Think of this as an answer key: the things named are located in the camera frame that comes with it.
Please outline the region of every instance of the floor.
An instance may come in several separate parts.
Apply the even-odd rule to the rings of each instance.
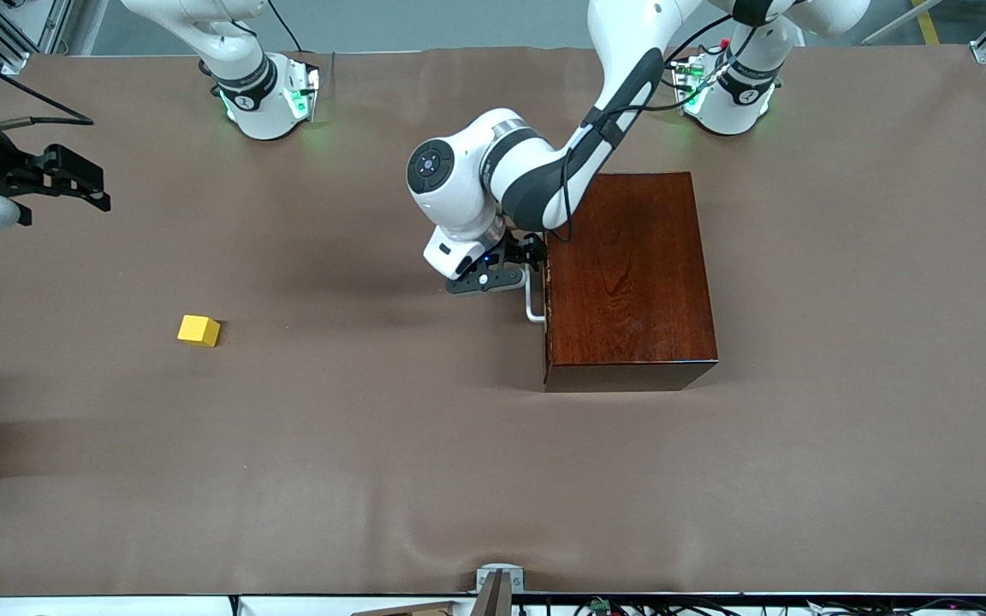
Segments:
[[[436,47],[532,46],[590,47],[583,0],[275,0],[307,50],[361,52],[427,50]],[[872,0],[857,27],[842,38],[809,36],[807,44],[854,45],[893,17],[907,11],[908,0]],[[693,32],[720,15],[711,4],[693,13],[681,32]],[[947,0],[931,12],[935,39],[967,43],[986,28],[986,0]],[[274,15],[251,20],[266,50],[290,50],[293,44]],[[189,54],[179,39],[129,12],[118,0],[80,0],[70,28],[70,50],[99,56]],[[724,32],[709,35],[715,42]],[[883,45],[923,45],[917,21],[879,40]]]

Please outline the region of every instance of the robot logo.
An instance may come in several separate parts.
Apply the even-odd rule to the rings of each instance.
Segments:
[[[240,110],[253,110],[254,106],[257,106],[250,97],[235,97],[235,105],[238,105]]]

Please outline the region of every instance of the green connector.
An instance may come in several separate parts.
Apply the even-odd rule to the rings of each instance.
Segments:
[[[610,616],[611,604],[607,600],[595,597],[588,603],[588,611],[594,613],[595,616]]]
[[[676,73],[678,74],[703,74],[705,67],[702,65],[676,65]]]

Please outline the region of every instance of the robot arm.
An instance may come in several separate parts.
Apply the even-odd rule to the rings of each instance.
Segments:
[[[591,0],[588,32],[603,65],[603,89],[561,149],[505,109],[419,145],[407,183],[436,224],[426,260],[458,280],[502,242],[504,215],[524,230],[563,225],[641,113],[627,106],[652,97],[664,71],[665,47],[700,1]]]
[[[783,17],[787,11],[813,32],[838,34],[853,27],[869,4],[869,0],[799,0],[797,7],[794,0],[711,2],[739,23],[734,36],[739,62],[727,50],[709,77],[701,78],[699,95],[687,102],[705,109],[711,89],[727,90],[728,98],[715,95],[709,101],[709,110],[725,128],[716,130],[719,133],[743,132],[766,110],[775,75],[797,38],[797,27]],[[520,276],[494,277],[488,262],[535,265],[533,260],[542,258],[544,250],[536,235],[529,235],[531,244],[520,250],[520,241],[505,233],[504,217],[529,231],[556,229],[571,217],[592,178],[637,120],[640,106],[652,97],[666,68],[668,41],[699,4],[700,0],[588,3],[588,32],[603,65],[603,89],[561,149],[505,109],[479,116],[460,133],[419,145],[408,161],[407,183],[416,203],[436,225],[425,247],[425,260],[450,280],[451,293],[521,284]],[[775,21],[778,27],[763,27]]]
[[[242,20],[261,15],[266,0],[122,0],[192,47],[219,85],[227,116],[254,139],[276,139],[311,120],[316,67],[266,54]]]

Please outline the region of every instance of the circular button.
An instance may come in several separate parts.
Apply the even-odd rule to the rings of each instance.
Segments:
[[[416,167],[418,167],[418,175],[422,178],[428,178],[428,176],[433,175],[439,170],[439,155],[436,151],[422,152],[421,156],[418,156],[418,161],[416,161]]]

